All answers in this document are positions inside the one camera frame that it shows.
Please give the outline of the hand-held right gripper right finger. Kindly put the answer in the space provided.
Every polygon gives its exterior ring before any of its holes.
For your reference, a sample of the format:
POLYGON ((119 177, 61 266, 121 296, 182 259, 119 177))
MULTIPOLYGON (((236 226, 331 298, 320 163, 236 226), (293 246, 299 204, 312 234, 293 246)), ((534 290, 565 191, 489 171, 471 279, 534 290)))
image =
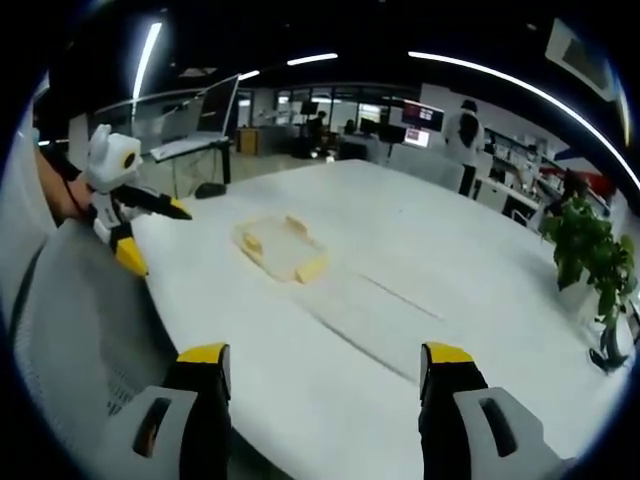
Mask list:
POLYGON ((420 403, 425 479, 560 479, 575 463, 554 452, 542 422, 489 386, 461 348, 422 345, 420 403))

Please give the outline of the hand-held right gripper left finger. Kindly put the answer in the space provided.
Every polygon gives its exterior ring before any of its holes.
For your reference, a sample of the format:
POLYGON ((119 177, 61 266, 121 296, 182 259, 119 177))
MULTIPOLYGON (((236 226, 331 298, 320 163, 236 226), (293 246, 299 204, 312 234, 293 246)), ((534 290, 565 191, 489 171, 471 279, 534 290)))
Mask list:
POLYGON ((226 479, 230 345, 188 349, 107 424, 109 479, 226 479))

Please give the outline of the person's left hand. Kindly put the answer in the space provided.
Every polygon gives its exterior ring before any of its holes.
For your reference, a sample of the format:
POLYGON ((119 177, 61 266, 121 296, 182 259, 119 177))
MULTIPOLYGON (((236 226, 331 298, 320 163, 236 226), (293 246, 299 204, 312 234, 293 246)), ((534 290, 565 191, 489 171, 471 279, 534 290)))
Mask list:
POLYGON ((85 177, 79 175, 73 181, 65 180, 64 187, 75 209, 74 216, 85 220, 94 219, 96 210, 92 204, 93 191, 86 182, 85 177))

